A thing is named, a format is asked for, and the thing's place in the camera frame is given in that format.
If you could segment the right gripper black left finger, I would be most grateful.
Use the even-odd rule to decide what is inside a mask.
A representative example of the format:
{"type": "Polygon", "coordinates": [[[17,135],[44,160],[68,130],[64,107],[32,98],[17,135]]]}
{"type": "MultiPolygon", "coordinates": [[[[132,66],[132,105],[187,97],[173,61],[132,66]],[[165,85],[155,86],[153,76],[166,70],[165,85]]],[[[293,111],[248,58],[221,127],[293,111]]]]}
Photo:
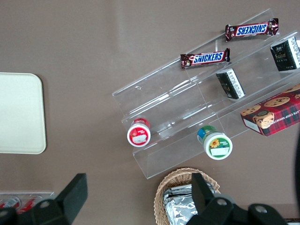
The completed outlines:
{"type": "Polygon", "coordinates": [[[71,225],[88,197],[87,175],[78,173],[55,199],[45,199],[28,211],[0,210],[2,225],[71,225]]]}

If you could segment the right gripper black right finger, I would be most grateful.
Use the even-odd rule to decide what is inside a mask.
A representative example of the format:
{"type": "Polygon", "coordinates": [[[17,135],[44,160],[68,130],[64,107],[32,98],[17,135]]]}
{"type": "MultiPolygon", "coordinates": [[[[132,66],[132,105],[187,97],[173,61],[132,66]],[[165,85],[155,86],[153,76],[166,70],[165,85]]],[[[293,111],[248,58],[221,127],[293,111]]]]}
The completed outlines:
{"type": "Polygon", "coordinates": [[[286,225],[286,220],[273,207],[255,203],[247,210],[225,197],[215,197],[200,173],[192,174],[192,198],[197,215],[190,225],[286,225]]]}

